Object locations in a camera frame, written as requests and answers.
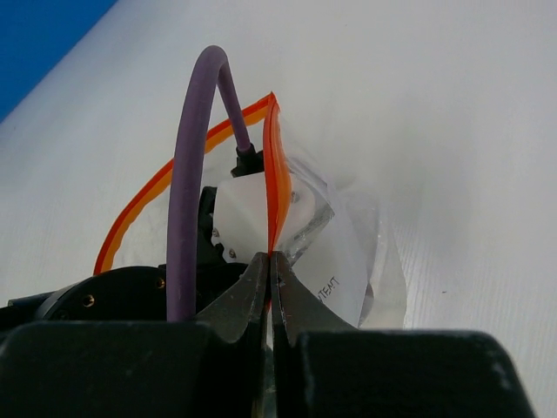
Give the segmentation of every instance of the plastic bag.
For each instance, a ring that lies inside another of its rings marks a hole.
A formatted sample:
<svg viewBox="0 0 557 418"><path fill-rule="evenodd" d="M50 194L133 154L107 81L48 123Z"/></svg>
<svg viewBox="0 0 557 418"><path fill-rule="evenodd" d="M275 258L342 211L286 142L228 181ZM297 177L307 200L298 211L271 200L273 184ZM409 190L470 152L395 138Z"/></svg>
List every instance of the plastic bag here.
<svg viewBox="0 0 557 418"><path fill-rule="evenodd" d="M378 221L377 211L362 211L362 207L355 210L352 203L357 200L351 203L352 198L347 199L348 195L335 189L319 165L302 149L293 130L281 131L279 106L273 94L244 109L243 115L256 149L264 149L265 183L261 176L253 175L246 180L251 182L249 190L240 190L249 193L252 204L264 210L249 214L240 211L239 217L251 217L248 220L254 222L254 213L262 216L261 212L265 212L266 225L265 219L260 219L255 233L247 238L221 233L219 238L226 248L225 254L240 257L245 253L249 259L256 251L284 251L300 281L346 322L355 327L400 327L406 310L406 287L402 292L395 286L394 297L381 290L379 294L384 297L379 302L370 290L370 286L373 291L375 287L377 290L391 288L390 280L384 275L385 267L390 266L386 256L390 254L397 261L398 254L396 247L389 252L386 236L377 227L387 224ZM207 134L202 186L217 186L217 199L219 194L225 196L225 186L231 184L234 144L225 140L232 134L229 121ZM171 171L172 161L118 216L98 255L94 273L118 266L164 263ZM364 198L365 194L360 193L359 197ZM238 226L238 222L227 225ZM249 245L241 248L242 243ZM394 311L381 316L381 309L386 312L392 307Z"/></svg>

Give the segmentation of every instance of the ziplock bag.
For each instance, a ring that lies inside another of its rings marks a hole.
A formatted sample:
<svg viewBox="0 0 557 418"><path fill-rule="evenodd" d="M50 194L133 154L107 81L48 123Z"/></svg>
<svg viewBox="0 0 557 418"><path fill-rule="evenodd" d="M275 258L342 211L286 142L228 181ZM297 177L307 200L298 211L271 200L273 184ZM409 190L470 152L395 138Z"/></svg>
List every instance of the ziplock bag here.
<svg viewBox="0 0 557 418"><path fill-rule="evenodd" d="M256 252L283 251L299 280L349 324L401 327L406 284L401 269L385 270L388 224L379 220L379 209L356 210L293 130L281 131L274 94L243 109L242 116L254 148L263 150L263 172L231 176L237 161L233 141L226 141L234 133L230 120L211 128L205 142L201 186L217 187L211 243L221 249L223 259L247 264ZM172 174L173 160L120 213L99 252L95 274L165 262ZM391 255L398 261L396 247ZM395 286L396 297L377 304L381 292L372 295L373 282L380 290L390 281L402 283ZM382 315L381 310L391 312Z"/></svg>

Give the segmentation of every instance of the blue object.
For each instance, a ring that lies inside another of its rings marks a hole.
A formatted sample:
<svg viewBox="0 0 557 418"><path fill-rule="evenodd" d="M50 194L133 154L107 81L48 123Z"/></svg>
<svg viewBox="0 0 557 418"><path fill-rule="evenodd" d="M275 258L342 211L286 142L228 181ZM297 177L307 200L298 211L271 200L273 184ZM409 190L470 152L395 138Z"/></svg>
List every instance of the blue object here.
<svg viewBox="0 0 557 418"><path fill-rule="evenodd" d="M0 121L117 0L0 0Z"/></svg>

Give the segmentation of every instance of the cable connector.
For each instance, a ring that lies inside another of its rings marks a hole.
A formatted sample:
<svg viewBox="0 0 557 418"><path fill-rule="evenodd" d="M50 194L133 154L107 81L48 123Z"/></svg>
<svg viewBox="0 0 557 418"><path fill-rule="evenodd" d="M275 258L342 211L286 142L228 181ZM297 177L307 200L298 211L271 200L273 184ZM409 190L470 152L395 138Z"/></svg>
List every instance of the cable connector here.
<svg viewBox="0 0 557 418"><path fill-rule="evenodd" d="M256 174L258 172L263 172L263 151L256 152L253 144L250 144L250 148L247 151L240 151L236 148L236 167L234 167L230 173L233 177L248 176L250 174Z"/></svg>

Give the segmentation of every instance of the cable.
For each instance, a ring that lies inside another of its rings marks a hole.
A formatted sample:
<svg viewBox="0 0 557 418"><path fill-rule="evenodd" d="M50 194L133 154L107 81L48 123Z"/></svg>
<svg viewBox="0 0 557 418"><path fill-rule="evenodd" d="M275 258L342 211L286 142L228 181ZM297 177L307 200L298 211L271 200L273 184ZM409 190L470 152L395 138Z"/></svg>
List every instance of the cable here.
<svg viewBox="0 0 557 418"><path fill-rule="evenodd" d="M172 171L166 241L166 319L181 321L196 313L198 202L205 137L218 85L239 152L252 144L232 82L228 57L217 46L205 48L193 67L178 126Z"/></svg>

